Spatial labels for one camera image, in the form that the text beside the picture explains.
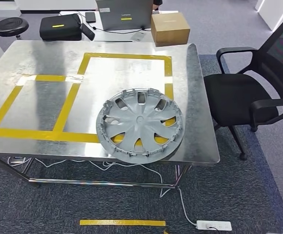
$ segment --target black case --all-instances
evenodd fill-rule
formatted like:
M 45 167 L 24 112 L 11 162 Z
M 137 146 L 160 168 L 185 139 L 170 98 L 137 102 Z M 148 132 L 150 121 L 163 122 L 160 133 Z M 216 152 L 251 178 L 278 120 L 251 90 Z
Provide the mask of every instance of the black case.
M 46 17 L 41 21 L 42 40 L 81 40 L 81 22 L 77 14 Z

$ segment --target laptop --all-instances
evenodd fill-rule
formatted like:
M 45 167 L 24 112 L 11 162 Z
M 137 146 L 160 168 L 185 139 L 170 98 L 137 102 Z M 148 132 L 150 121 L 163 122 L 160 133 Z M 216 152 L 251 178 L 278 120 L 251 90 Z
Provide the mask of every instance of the laptop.
M 96 0 L 104 30 L 150 28 L 154 0 Z

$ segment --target office chair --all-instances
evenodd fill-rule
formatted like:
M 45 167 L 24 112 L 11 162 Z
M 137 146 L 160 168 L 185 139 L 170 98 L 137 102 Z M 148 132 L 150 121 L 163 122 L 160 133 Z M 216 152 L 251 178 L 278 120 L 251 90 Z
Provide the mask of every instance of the office chair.
M 221 56 L 227 53 L 252 52 L 251 62 L 237 74 L 225 74 Z M 251 47 L 222 48 L 216 53 L 222 74 L 204 77 L 213 118 L 220 127 L 228 127 L 237 142 L 241 160 L 245 150 L 236 125 L 247 125 L 256 132 L 259 125 L 274 124 L 283 119 L 277 107 L 283 107 L 283 23 L 259 50 Z M 262 85 L 247 71 L 256 72 L 273 86 L 280 99 L 272 99 Z

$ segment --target table frame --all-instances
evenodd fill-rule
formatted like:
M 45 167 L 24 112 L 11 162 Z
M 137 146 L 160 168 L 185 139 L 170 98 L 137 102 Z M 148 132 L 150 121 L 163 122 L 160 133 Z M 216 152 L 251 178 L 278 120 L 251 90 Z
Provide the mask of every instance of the table frame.
M 109 182 L 109 181 L 93 181 L 93 180 L 70 180 L 70 179 L 43 179 L 30 178 L 27 175 L 35 158 L 30 158 L 23 171 L 18 171 L 11 165 L 8 165 L 0 159 L 0 168 L 8 172 L 13 176 L 21 179 L 27 184 L 37 188 L 40 183 L 54 183 L 54 184 L 83 184 L 95 186 L 110 186 L 110 187 L 146 187 L 146 188 L 160 188 L 160 189 L 177 189 L 180 183 L 185 178 L 185 175 L 191 168 L 191 165 L 186 164 L 180 171 L 179 165 L 175 165 L 176 181 L 173 184 L 161 183 L 134 183 L 134 182 Z

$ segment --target black stool seat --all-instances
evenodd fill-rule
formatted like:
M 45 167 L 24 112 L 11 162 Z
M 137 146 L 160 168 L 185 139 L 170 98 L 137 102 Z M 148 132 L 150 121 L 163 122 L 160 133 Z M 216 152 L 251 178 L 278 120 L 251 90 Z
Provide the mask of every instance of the black stool seat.
M 1 37 L 13 37 L 27 31 L 29 23 L 22 18 L 12 17 L 0 21 Z

